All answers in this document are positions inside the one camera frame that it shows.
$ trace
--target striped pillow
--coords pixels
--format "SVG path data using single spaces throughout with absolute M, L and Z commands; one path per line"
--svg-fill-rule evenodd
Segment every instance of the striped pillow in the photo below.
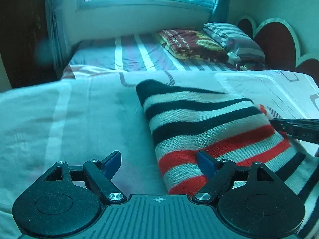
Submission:
M 204 24 L 203 31 L 227 52 L 238 55 L 242 62 L 265 63 L 265 54 L 260 46 L 237 26 L 228 23 L 207 23 Z
M 155 80 L 141 82 L 136 91 L 170 194 L 193 196 L 206 184 L 196 161 L 200 150 L 241 166 L 261 161 L 305 204 L 299 236 L 315 234 L 319 224 L 319 157 L 310 156 L 295 140 L 275 131 L 264 107 L 257 108 L 250 99 L 235 94 L 168 86 Z M 244 182 L 236 182 L 234 187 L 241 185 Z

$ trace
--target window sill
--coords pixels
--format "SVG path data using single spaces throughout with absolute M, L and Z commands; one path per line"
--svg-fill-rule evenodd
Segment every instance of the window sill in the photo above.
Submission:
M 153 5 L 153 6 L 169 6 L 192 10 L 200 10 L 211 13 L 213 6 L 203 5 L 200 3 L 188 0 L 87 0 L 80 1 L 78 10 L 94 9 L 109 6 L 123 6 L 123 5 Z

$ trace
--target ribbed gray surface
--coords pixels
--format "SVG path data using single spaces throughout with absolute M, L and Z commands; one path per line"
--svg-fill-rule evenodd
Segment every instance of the ribbed gray surface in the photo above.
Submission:
M 209 206 L 186 195 L 132 195 L 106 208 L 103 216 L 74 239 L 244 239 L 225 227 Z

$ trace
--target wooden door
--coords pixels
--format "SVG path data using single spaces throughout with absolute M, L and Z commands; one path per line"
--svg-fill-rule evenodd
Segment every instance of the wooden door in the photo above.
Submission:
M 57 80 L 47 45 L 45 0 L 0 0 L 0 53 L 12 88 Z

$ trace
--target folded clothing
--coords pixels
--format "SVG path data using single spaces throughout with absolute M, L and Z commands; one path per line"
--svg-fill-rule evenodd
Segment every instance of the folded clothing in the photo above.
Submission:
M 228 23 L 207 23 L 204 24 L 203 31 L 227 52 L 238 55 L 242 62 L 265 63 L 265 54 L 260 46 L 237 26 Z
M 205 185 L 207 179 L 196 161 L 200 150 L 241 166 L 261 161 L 305 203 L 300 236 L 311 231 L 319 209 L 312 211 L 306 202 L 317 202 L 319 159 L 299 144 L 291 146 L 289 139 L 275 131 L 263 106 L 257 107 L 250 99 L 235 94 L 168 86 L 155 80 L 141 82 L 136 91 L 170 194 L 193 196 Z M 237 182 L 234 187 L 243 184 Z
M 164 29 L 157 33 L 160 44 L 178 59 L 227 62 L 228 55 L 217 42 L 194 29 Z

